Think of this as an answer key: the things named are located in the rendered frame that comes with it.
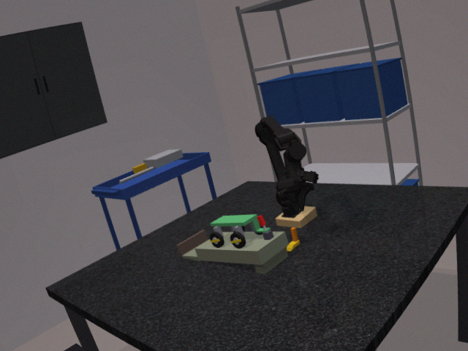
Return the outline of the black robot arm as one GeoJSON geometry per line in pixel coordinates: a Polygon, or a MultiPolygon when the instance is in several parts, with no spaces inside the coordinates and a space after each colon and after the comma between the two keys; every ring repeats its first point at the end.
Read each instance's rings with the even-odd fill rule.
{"type": "MultiPolygon", "coordinates": [[[[279,181],[287,180],[287,174],[284,173],[286,166],[289,165],[301,165],[301,160],[306,155],[306,147],[301,143],[301,139],[290,129],[283,129],[274,116],[269,116],[261,119],[261,121],[255,126],[255,133],[259,137],[260,142],[263,143],[267,150],[269,157],[279,181]],[[284,162],[280,151],[284,152],[284,162]],[[285,166],[284,166],[285,164],[285,166]]],[[[297,169],[297,181],[308,181],[313,184],[317,184],[319,175],[314,171],[308,172],[301,170],[300,167],[297,169]]],[[[295,211],[292,207],[289,199],[283,193],[286,189],[278,190],[276,185],[276,199],[279,205],[282,205],[284,218],[294,218],[301,211],[295,211]]]]}

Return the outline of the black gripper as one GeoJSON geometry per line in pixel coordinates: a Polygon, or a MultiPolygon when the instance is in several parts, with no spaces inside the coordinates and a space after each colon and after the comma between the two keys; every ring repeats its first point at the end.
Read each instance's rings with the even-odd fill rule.
{"type": "Polygon", "coordinates": [[[314,184],[305,182],[303,180],[297,181],[297,169],[302,168],[300,164],[286,166],[284,173],[287,174],[287,180],[279,181],[277,184],[278,190],[283,190],[289,199],[295,211],[304,211],[306,196],[310,191],[314,190],[314,184]]]}

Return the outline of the red-headed pin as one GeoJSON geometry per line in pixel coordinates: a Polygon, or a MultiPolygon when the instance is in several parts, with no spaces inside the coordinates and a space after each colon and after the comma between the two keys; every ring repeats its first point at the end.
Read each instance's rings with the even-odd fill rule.
{"type": "Polygon", "coordinates": [[[266,227],[265,227],[266,223],[265,223],[265,220],[264,220],[264,218],[263,218],[263,215],[258,216],[258,217],[257,217],[257,220],[258,220],[258,222],[260,223],[260,226],[263,227],[264,230],[266,230],[266,227]]]}

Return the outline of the green wheeled trolley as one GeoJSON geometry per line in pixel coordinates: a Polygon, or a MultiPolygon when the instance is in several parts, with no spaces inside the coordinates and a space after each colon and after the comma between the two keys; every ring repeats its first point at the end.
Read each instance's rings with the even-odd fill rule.
{"type": "Polygon", "coordinates": [[[250,224],[252,232],[261,235],[264,232],[268,232],[271,228],[260,226],[257,220],[257,214],[252,215],[236,215],[236,216],[222,216],[214,222],[210,223],[211,227],[214,227],[214,233],[210,234],[210,241],[216,247],[219,248],[224,245],[224,235],[221,227],[230,227],[231,232],[234,232],[230,236],[230,240],[234,247],[241,249],[246,245],[246,239],[244,235],[244,226],[250,224]]]}

